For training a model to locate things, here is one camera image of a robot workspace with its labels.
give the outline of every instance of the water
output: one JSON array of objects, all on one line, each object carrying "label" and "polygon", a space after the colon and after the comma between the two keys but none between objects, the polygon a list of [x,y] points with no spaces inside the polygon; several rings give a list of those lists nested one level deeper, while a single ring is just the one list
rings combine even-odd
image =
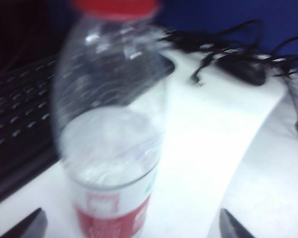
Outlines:
[{"label": "water", "polygon": [[121,186],[158,161],[160,136],[151,123],[125,107],[103,107],[72,120],[61,136],[68,175],[92,187]]}]

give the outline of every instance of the red label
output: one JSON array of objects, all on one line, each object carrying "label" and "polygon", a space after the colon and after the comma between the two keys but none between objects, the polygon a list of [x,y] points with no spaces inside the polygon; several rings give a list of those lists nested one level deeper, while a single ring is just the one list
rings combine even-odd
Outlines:
[{"label": "red label", "polygon": [[80,227],[89,238],[130,238],[144,224],[149,197],[134,211],[114,219],[92,217],[75,207]]}]

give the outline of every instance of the black computer mouse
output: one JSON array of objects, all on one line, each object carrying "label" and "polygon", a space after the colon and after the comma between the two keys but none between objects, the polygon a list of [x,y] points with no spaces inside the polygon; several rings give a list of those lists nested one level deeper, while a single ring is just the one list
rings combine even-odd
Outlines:
[{"label": "black computer mouse", "polygon": [[266,81],[265,69],[258,63],[250,62],[243,55],[227,55],[219,58],[216,65],[237,78],[253,85]]}]

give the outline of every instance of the red bottle cap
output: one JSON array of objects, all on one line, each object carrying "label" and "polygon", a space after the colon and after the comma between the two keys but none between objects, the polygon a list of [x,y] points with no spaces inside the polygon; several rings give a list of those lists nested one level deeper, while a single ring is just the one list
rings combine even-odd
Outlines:
[{"label": "red bottle cap", "polygon": [[158,0],[72,0],[81,11],[113,21],[128,21],[152,16]]}]

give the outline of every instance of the black cable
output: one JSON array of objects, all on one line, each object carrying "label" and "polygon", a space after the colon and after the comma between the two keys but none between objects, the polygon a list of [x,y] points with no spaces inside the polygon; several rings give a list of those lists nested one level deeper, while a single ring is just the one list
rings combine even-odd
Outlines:
[{"label": "black cable", "polygon": [[224,34],[231,33],[231,32],[237,31],[239,29],[242,29],[246,25],[251,25],[251,24],[254,24],[254,25],[257,26],[257,36],[255,38],[255,41],[252,44],[250,44],[248,47],[250,49],[256,48],[256,47],[258,47],[258,45],[259,45],[259,43],[262,40],[263,35],[264,35],[264,24],[260,19],[253,19],[253,20],[245,21],[245,22],[243,22],[243,23],[241,23],[237,26],[233,26],[231,28],[219,31],[217,33],[213,33],[212,35],[213,36],[224,35]]},{"label": "black cable", "polygon": [[[257,37],[255,41],[250,45],[243,44],[240,41],[230,41],[230,40],[221,41],[217,39],[217,36],[219,35],[240,30],[241,28],[249,24],[257,24],[258,26]],[[288,88],[289,94],[291,96],[291,100],[295,108],[295,113],[297,117],[297,121],[295,123],[295,129],[298,133],[298,105],[296,103],[295,96],[291,90],[291,85],[290,85],[290,82],[292,80],[290,75],[296,73],[296,71],[293,70],[293,68],[295,67],[295,63],[298,61],[298,54],[292,54],[292,55],[277,54],[284,46],[286,46],[290,42],[298,41],[298,36],[292,37],[290,39],[287,39],[281,42],[271,51],[270,56],[267,57],[266,59],[259,59],[258,57],[259,54],[257,54],[255,50],[257,51],[259,50],[258,46],[262,39],[262,36],[263,36],[263,24],[260,20],[254,19],[254,20],[246,21],[244,23],[241,23],[229,29],[211,34],[209,36],[206,36],[204,33],[201,33],[201,32],[192,33],[192,32],[175,31],[175,32],[169,33],[169,36],[163,38],[163,40],[172,41],[173,43],[175,43],[177,48],[184,50],[188,53],[190,52],[208,53],[206,57],[204,57],[201,60],[201,64],[199,68],[196,69],[191,75],[191,79],[196,83],[200,83],[200,79],[198,77],[198,73],[200,72],[200,70],[210,65],[211,62],[215,60],[215,56],[217,54],[240,55],[240,56],[243,56],[243,58],[245,60],[248,60],[249,62],[260,63],[263,65],[267,65],[271,68],[279,69],[282,73],[276,74],[275,76],[283,77],[285,85]],[[212,45],[208,47],[203,47],[203,45],[205,44],[212,44]],[[229,51],[234,49],[239,49],[239,51],[235,51],[235,52]]]}]

